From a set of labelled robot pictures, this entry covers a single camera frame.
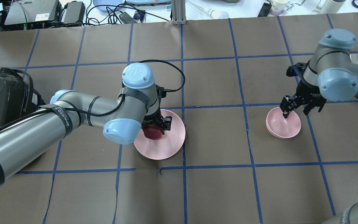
power adapter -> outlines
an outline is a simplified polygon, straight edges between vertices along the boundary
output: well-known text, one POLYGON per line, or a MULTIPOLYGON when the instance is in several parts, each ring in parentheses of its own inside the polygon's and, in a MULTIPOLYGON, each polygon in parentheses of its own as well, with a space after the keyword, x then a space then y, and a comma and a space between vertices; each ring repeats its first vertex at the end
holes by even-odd
POLYGON ((76 23, 84 19, 85 5, 83 2, 69 2, 66 14, 64 15, 64 23, 76 23))

pink plate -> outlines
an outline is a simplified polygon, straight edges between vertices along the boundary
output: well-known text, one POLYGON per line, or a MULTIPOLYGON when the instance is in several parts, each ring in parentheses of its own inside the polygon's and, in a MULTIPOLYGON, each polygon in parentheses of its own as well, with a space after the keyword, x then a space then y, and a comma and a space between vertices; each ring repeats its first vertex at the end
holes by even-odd
POLYGON ((169 110, 161 110, 161 115, 172 116, 171 130, 166 131, 161 139, 151 140, 145 137, 143 130, 139 131, 134 144, 143 156, 149 159, 166 159, 177 153, 185 141, 186 131, 182 119, 169 110))
POLYGON ((301 130, 301 119, 294 111, 285 119, 281 109, 276 107, 267 114, 266 127, 273 136, 292 138, 301 130))

black phone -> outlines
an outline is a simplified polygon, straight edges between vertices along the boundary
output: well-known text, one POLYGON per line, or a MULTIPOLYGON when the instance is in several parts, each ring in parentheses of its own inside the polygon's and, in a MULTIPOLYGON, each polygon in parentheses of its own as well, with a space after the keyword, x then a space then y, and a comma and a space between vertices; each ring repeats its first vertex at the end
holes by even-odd
POLYGON ((267 16, 270 12, 270 9, 272 8, 272 5, 270 3, 263 3, 262 8, 260 9, 258 17, 264 17, 267 16))

white mug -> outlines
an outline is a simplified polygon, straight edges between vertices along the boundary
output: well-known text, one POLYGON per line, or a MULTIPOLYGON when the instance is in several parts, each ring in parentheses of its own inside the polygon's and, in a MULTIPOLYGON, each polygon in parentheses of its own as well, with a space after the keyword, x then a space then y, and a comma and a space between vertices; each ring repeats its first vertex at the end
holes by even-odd
POLYGON ((318 7, 318 4, 316 8, 320 10, 320 14, 334 14, 338 12, 343 3, 345 3, 345 0, 325 0, 323 7, 318 7))
POLYGON ((288 0, 273 0, 272 10, 270 11, 270 13, 273 16, 280 15, 287 2, 288 0))

black case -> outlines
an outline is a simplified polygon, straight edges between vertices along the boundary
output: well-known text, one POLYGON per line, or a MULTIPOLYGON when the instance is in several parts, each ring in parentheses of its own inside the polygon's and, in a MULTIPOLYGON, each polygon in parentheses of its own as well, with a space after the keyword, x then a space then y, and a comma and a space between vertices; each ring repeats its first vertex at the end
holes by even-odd
POLYGON ((25 82, 20 73, 26 74, 18 69, 0 68, 0 127, 45 105, 33 88, 32 78, 26 74, 25 82))

